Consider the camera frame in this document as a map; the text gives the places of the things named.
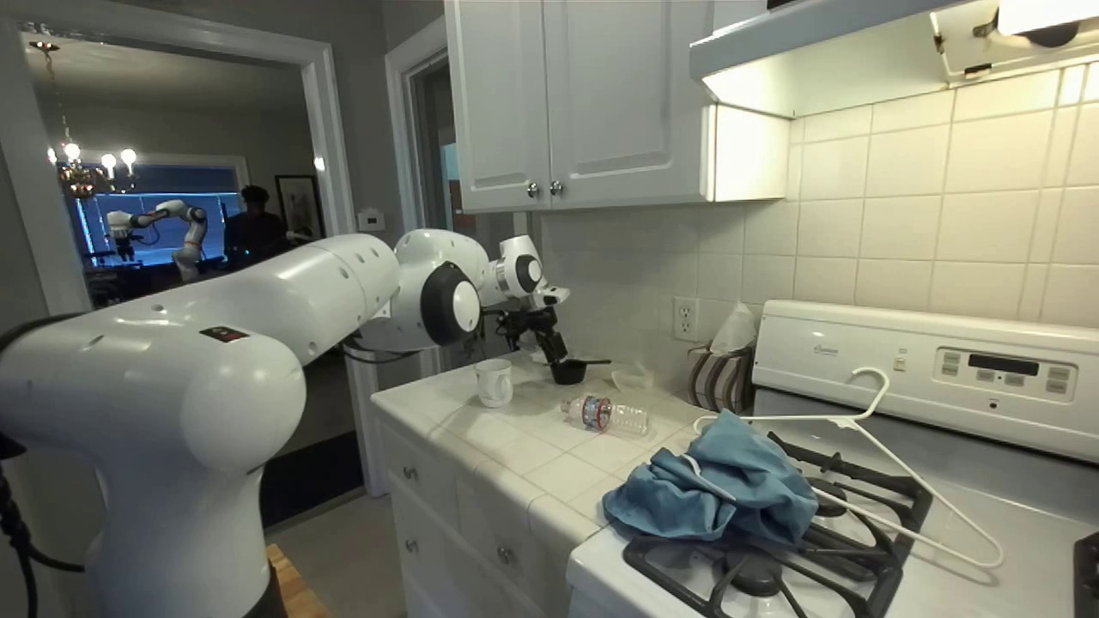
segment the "white tile backsplash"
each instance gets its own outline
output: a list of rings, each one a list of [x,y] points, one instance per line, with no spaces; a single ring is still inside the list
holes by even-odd
[[[948,192],[1038,190],[1054,114],[954,125]]]
[[[867,195],[941,192],[948,146],[948,129],[876,135],[870,146]]]
[[[674,296],[703,304],[703,331],[765,300],[1099,327],[1099,63],[793,135],[783,202],[538,218],[576,353],[680,388],[702,345],[674,339]]]

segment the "chandelier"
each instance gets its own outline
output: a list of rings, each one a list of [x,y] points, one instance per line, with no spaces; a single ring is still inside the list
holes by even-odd
[[[73,141],[64,114],[59,114],[59,81],[54,81],[53,54],[63,52],[63,45],[35,37],[31,50],[40,52],[45,71],[48,71],[48,100],[53,100],[53,117],[59,125],[54,130],[59,146],[48,146],[45,154],[48,154],[48,165],[54,165],[64,195],[89,198],[97,192],[134,192],[136,153],[134,147],[81,153],[80,141]]]

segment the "person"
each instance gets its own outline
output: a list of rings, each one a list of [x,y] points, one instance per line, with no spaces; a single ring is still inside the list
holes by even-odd
[[[231,268],[244,268],[288,250],[284,219],[268,214],[268,190],[244,185],[240,198],[244,198],[244,214],[225,219]]]

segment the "gas burner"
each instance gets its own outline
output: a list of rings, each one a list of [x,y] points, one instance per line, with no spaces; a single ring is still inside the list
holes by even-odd
[[[859,513],[870,510],[908,530],[920,530],[932,513],[932,496],[914,478],[891,478],[847,465],[839,455],[783,442],[778,436],[773,436],[773,442],[805,471],[822,471],[822,478],[809,478],[818,493],[859,504]],[[824,604],[831,604],[835,614],[883,618],[914,543],[859,513],[822,497],[797,549],[776,549],[757,539],[665,543],[640,535],[624,546],[624,563],[707,618],[745,614],[749,608],[765,608],[765,614],[776,618],[805,618],[805,608]]]

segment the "blue cloth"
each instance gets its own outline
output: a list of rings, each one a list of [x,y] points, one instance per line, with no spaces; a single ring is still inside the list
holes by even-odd
[[[610,525],[655,539],[801,543],[818,497],[776,442],[726,412],[687,448],[687,456],[659,451],[618,493],[604,496]]]

